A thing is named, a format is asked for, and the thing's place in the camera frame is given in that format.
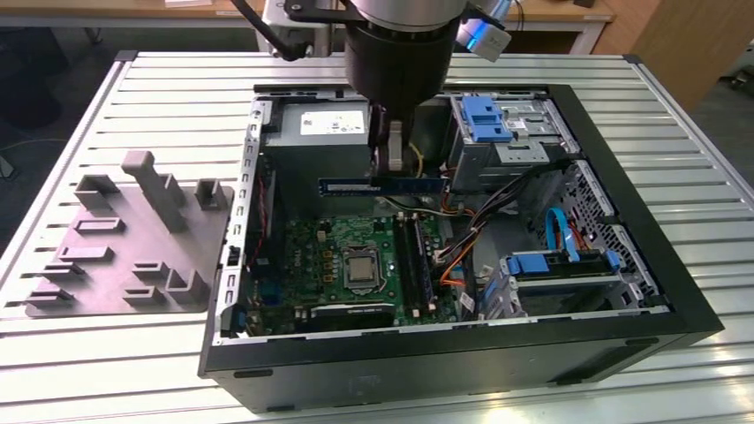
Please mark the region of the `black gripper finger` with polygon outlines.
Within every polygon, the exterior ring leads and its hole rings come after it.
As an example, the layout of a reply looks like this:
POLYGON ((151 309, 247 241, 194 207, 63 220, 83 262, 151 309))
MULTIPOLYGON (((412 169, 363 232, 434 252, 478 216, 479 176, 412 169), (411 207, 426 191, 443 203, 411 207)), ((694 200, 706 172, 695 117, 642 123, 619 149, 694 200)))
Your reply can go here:
POLYGON ((399 116, 376 107, 376 175, 408 177, 415 174, 416 159, 410 147, 414 117, 399 116))
POLYGON ((382 137, 383 108, 376 103, 368 104, 368 148, 370 148, 370 175, 376 177, 380 171, 379 144, 382 137))

